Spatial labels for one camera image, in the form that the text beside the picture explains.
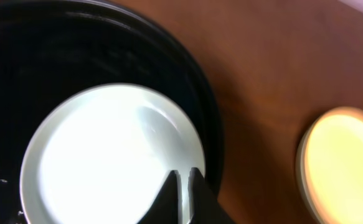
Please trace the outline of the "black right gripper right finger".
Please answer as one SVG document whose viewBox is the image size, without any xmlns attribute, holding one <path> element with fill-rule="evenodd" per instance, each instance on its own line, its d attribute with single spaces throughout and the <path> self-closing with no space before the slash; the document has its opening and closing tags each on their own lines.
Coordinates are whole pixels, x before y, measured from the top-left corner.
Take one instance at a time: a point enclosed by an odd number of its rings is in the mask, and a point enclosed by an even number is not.
<svg viewBox="0 0 363 224">
<path fill-rule="evenodd" d="M 190 224 L 235 224 L 220 206 L 196 167 L 190 171 L 189 200 Z"/>
</svg>

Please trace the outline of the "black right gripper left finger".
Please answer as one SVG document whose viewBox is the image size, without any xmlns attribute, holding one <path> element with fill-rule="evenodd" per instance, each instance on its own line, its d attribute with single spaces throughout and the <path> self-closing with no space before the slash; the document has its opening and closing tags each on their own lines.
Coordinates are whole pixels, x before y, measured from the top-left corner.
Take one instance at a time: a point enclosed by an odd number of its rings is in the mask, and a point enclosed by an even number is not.
<svg viewBox="0 0 363 224">
<path fill-rule="evenodd" d="M 179 173 L 172 170 L 168 173 L 151 207 L 138 224 L 178 224 L 181 214 L 179 196 Z"/>
</svg>

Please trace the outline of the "light blue plate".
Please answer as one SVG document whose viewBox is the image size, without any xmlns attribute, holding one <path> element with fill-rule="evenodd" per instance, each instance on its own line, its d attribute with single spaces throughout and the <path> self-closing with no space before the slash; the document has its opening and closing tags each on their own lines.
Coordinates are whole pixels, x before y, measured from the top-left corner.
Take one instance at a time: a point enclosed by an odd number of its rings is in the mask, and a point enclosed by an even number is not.
<svg viewBox="0 0 363 224">
<path fill-rule="evenodd" d="M 189 223 L 191 169 L 204 150 L 188 115 L 138 85 L 84 90 L 40 124 L 24 154 L 20 196 L 27 223 L 137 223 L 171 171 L 176 221 Z"/>
</svg>

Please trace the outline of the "yellow plate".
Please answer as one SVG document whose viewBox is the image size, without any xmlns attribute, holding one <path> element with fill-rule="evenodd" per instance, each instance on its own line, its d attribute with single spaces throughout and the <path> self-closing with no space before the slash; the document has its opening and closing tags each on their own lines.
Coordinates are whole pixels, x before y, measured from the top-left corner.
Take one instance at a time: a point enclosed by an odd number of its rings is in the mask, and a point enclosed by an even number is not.
<svg viewBox="0 0 363 224">
<path fill-rule="evenodd" d="M 309 126 L 296 178 L 317 223 L 363 223 L 363 110 L 334 108 Z"/>
</svg>

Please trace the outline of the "round black tray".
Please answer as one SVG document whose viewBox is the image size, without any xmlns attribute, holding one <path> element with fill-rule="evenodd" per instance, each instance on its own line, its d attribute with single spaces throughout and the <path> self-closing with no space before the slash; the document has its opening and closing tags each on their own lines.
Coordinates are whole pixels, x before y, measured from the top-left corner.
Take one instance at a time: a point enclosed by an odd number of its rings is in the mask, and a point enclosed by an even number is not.
<svg viewBox="0 0 363 224">
<path fill-rule="evenodd" d="M 19 174 L 27 143 L 61 102 L 87 88 L 132 83 L 190 117 L 218 194 L 224 132 L 215 96 L 190 53 L 154 22 L 106 1 L 0 1 L 0 223 L 24 223 Z"/>
</svg>

